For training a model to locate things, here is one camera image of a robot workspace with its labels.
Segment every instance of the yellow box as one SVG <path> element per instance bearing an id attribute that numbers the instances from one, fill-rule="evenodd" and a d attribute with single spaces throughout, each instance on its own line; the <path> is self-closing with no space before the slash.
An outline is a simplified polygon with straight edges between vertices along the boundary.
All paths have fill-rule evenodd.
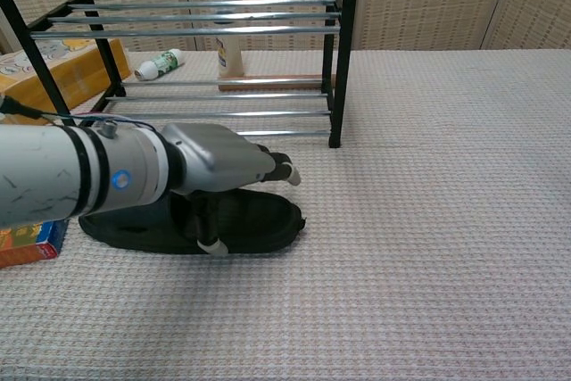
<path id="1" fill-rule="evenodd" d="M 131 74 L 128 59 L 118 39 L 110 41 L 119 74 L 124 79 Z M 37 43 L 47 67 L 52 72 L 63 99 L 70 109 L 101 93 L 110 85 L 99 50 L 92 39 L 49 40 Z M 0 57 L 0 92 L 20 103 L 43 111 L 55 112 L 44 87 L 23 51 Z M 6 123 L 44 124 L 17 116 Z"/>

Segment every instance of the black cable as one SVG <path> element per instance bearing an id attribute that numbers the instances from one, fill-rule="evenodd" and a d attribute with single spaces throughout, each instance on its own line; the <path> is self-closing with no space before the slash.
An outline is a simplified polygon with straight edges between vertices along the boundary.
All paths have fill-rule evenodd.
<path id="1" fill-rule="evenodd" d="M 48 112 L 40 111 L 39 109 L 35 109 L 33 107 L 22 104 L 9 95 L 2 95 L 0 98 L 0 113 L 7 113 L 9 115 L 21 115 L 33 120 L 39 120 L 42 115 Z"/>

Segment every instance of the bottle cap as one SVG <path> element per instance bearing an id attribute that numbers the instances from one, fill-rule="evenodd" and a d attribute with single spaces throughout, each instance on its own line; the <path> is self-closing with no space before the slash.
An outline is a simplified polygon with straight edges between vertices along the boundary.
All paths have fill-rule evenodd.
<path id="1" fill-rule="evenodd" d="M 135 70 L 135 76 L 139 80 L 152 80 L 159 77 L 159 70 L 154 62 L 144 62 Z"/>

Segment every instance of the black rack leg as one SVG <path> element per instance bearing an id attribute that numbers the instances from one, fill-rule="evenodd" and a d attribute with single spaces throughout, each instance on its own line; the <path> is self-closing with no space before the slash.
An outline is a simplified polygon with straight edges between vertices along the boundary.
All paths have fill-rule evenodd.
<path id="1" fill-rule="evenodd" d="M 351 41 L 353 36 L 353 22 L 355 21 L 356 5 L 357 0 L 343 0 L 329 147 L 339 147 L 341 145 L 341 127 L 343 126 L 343 111 L 345 108 L 347 77 L 349 76 L 349 60 L 351 59 Z"/>
<path id="2" fill-rule="evenodd" d="M 326 12 L 335 12 L 334 6 L 327 6 Z M 326 26 L 334 26 L 335 20 L 326 20 Z M 321 71 L 321 92 L 327 93 L 327 108 L 333 110 L 333 90 L 331 88 L 331 68 L 333 66 L 333 47 L 335 35 L 325 35 L 323 41 L 323 70 Z"/>
<path id="3" fill-rule="evenodd" d="M 81 0 L 82 3 L 92 4 L 93 0 Z M 85 12 L 87 17 L 98 17 L 99 14 L 96 11 L 87 11 Z M 103 26 L 101 24 L 91 24 L 89 28 L 93 31 L 103 30 Z M 105 69 L 107 70 L 107 75 L 109 76 L 109 80 L 111 81 L 110 88 L 115 88 L 114 95 L 116 96 L 124 96 L 125 95 L 125 88 L 121 85 L 121 76 L 119 74 L 119 70 L 117 69 L 117 63 L 113 57 L 113 52 L 111 50 L 111 45 L 109 45 L 109 41 L 107 39 L 96 39 L 95 43 L 97 44 L 97 48 L 99 48 L 99 54 L 103 60 L 103 64 Z"/>
<path id="4" fill-rule="evenodd" d="M 14 0 L 0 0 L 0 7 L 2 8 L 2 11 L 4 11 L 4 15 L 9 19 L 10 26 L 14 30 L 14 34 L 18 38 L 22 49 L 28 56 L 29 62 L 36 71 L 37 77 L 44 86 L 47 95 L 50 97 L 55 111 L 61 114 L 70 114 L 70 110 L 68 109 L 65 100 L 63 100 L 60 88 L 58 88 L 55 83 L 54 77 L 42 57 L 42 53 L 40 53 L 37 48 L 34 39 L 29 35 L 28 26 L 22 18 L 20 11 L 18 10 L 18 6 L 16 6 Z M 75 121 L 63 120 L 63 124 L 75 125 Z"/>

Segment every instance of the chrome rack bar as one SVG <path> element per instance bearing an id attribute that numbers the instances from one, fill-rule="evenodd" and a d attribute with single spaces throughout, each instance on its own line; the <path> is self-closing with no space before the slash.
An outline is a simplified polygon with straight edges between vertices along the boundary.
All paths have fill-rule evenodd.
<path id="1" fill-rule="evenodd" d="M 214 80 L 152 80 L 148 82 L 123 82 L 124 87 L 189 87 L 217 85 L 266 85 L 266 84 L 304 84 L 317 85 L 321 79 L 309 78 L 273 78 L 273 79 L 214 79 Z"/>
<path id="2" fill-rule="evenodd" d="M 173 30 L 98 30 L 98 31 L 32 31 L 33 39 L 105 39 L 108 37 L 139 36 L 224 36 L 224 35 L 288 35 L 295 33 L 333 35 L 339 26 L 263 26 L 230 27 L 225 29 L 173 29 Z"/>
<path id="3" fill-rule="evenodd" d="M 327 98 L 324 93 L 260 93 L 260 94 L 213 94 L 213 95 L 127 95 L 123 97 L 105 97 L 110 102 L 144 103 L 144 102 L 180 102 L 210 100 L 305 100 Z"/>
<path id="4" fill-rule="evenodd" d="M 273 112 L 165 112 L 165 113 L 134 113 L 121 112 L 133 120 L 201 120 L 208 118 L 272 118 L 290 117 L 306 118 L 329 116 L 330 111 L 273 111 Z"/>
<path id="5" fill-rule="evenodd" d="M 329 131 L 238 131 L 244 137 L 327 137 Z"/>
<path id="6" fill-rule="evenodd" d="M 339 12 L 246 12 L 195 15 L 147 15 L 144 17 L 51 17 L 52 23 L 116 24 L 119 22 L 155 21 L 272 21 L 272 20 L 337 20 Z"/>
<path id="7" fill-rule="evenodd" d="M 271 6 L 292 4 L 333 5 L 335 0 L 211 0 L 208 2 L 165 2 L 157 4 L 70 4 L 74 11 L 124 11 L 126 9 L 189 9 L 227 6 Z"/>

